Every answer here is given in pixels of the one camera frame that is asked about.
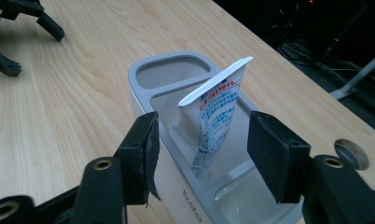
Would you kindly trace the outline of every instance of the light wood surface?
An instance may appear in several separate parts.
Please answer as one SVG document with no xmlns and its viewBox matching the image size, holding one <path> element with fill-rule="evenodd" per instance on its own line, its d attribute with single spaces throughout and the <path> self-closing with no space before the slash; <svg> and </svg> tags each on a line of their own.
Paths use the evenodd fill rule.
<svg viewBox="0 0 375 224">
<path fill-rule="evenodd" d="M 368 154 L 360 172 L 375 189 L 375 131 L 211 0 L 47 0 L 59 43 L 20 15 L 0 22 L 0 51 L 22 65 L 0 73 L 0 199 L 41 204 L 80 182 L 85 165 L 113 155 L 132 125 L 127 72 L 139 59 L 189 49 L 224 68 L 252 55 L 242 91 L 312 145 L 335 155 L 345 138 Z M 129 208 L 131 223 L 172 223 L 163 203 Z"/>
</svg>

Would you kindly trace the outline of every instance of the toothpaste tube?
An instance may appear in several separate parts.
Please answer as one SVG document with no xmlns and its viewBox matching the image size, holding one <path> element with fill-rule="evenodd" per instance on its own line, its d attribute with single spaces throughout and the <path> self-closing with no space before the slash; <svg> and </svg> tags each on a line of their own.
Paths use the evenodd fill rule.
<svg viewBox="0 0 375 224">
<path fill-rule="evenodd" d="M 190 162 L 193 174 L 202 179 L 222 147 L 229 131 L 245 65 L 240 59 L 183 98 L 170 136 Z"/>
</svg>

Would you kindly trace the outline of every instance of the printed logo on holder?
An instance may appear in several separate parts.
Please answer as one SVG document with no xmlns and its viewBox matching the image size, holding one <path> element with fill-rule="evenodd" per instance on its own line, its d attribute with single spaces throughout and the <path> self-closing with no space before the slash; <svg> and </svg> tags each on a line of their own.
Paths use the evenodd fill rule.
<svg viewBox="0 0 375 224">
<path fill-rule="evenodd" d="M 196 217 L 197 221 L 199 221 L 200 223 L 202 223 L 202 219 L 201 219 L 199 213 L 197 212 L 196 207 L 195 207 L 194 204 L 189 200 L 188 195 L 187 195 L 187 192 L 186 192 L 185 190 L 184 190 L 184 192 L 183 192 L 183 195 L 184 195 L 185 200 L 186 200 L 187 203 L 188 203 L 188 206 L 190 207 L 191 211 L 193 212 L 194 216 Z"/>
</svg>

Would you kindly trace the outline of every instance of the brass insert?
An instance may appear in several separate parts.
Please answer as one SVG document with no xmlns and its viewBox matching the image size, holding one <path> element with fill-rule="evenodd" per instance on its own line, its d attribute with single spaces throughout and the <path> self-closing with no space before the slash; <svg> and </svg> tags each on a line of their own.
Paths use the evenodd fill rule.
<svg viewBox="0 0 375 224">
<path fill-rule="evenodd" d="M 342 163 L 339 160 L 333 159 L 333 158 L 324 158 L 323 159 L 324 164 L 333 167 L 333 168 L 342 168 L 344 167 L 344 163 Z"/>
<path fill-rule="evenodd" d="M 0 220 L 3 220 L 19 210 L 20 204 L 15 201 L 8 201 L 0 204 Z"/>
<path fill-rule="evenodd" d="M 112 166 L 112 161 L 108 161 L 108 160 L 97 161 L 94 164 L 94 170 L 106 170 L 111 166 Z"/>
</svg>

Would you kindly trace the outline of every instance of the screw hole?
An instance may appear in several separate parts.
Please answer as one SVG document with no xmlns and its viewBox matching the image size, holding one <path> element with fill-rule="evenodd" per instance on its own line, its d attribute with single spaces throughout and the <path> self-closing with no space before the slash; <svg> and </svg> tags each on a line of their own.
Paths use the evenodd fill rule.
<svg viewBox="0 0 375 224">
<path fill-rule="evenodd" d="M 323 162 L 333 168 L 342 168 L 344 164 L 341 161 L 332 159 L 332 158 L 324 158 Z"/>
<path fill-rule="evenodd" d="M 0 220 L 3 220 L 15 214 L 19 210 L 20 204 L 15 201 L 4 202 L 0 204 Z"/>
<path fill-rule="evenodd" d="M 294 139 L 290 139 L 290 140 L 289 140 L 289 143 L 290 143 L 290 145 L 293 146 L 293 147 L 298 147 L 298 146 L 300 146 L 300 142 L 298 142 L 298 141 L 296 141 L 296 140 L 294 140 Z"/>
<path fill-rule="evenodd" d="M 106 170 L 112 166 L 112 161 L 98 161 L 94 164 L 94 170 Z"/>
</svg>

